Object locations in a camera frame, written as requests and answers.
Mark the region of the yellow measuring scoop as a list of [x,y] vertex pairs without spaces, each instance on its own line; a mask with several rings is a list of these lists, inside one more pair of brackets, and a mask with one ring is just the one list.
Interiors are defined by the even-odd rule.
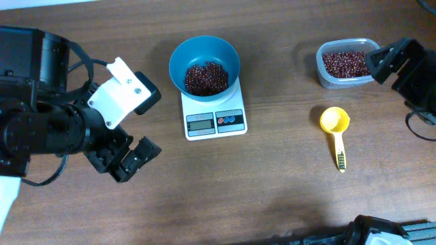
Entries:
[[340,107],[327,108],[320,116],[321,128],[334,138],[334,155],[337,168],[341,173],[344,173],[347,167],[343,133],[349,127],[349,123],[349,115]]

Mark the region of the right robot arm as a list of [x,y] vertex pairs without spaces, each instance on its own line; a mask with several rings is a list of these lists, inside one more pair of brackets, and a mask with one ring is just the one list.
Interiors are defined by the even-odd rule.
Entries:
[[[401,39],[365,56],[371,75],[383,84],[391,74],[397,79],[392,89],[404,99],[411,110],[405,124],[417,116],[430,126],[435,125],[435,52],[425,49],[417,40]],[[344,244],[434,244],[435,223],[402,226],[389,220],[359,215],[343,234]]]

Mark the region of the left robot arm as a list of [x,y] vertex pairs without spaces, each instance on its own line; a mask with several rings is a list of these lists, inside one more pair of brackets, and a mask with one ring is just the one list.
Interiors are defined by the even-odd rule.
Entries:
[[101,174],[127,182],[160,148],[147,138],[132,146],[121,122],[144,114],[161,99],[141,72],[116,58],[103,62],[110,79],[94,82],[91,58],[76,42],[40,29],[1,28],[1,219],[27,183],[31,157],[54,154],[61,162],[83,153]]

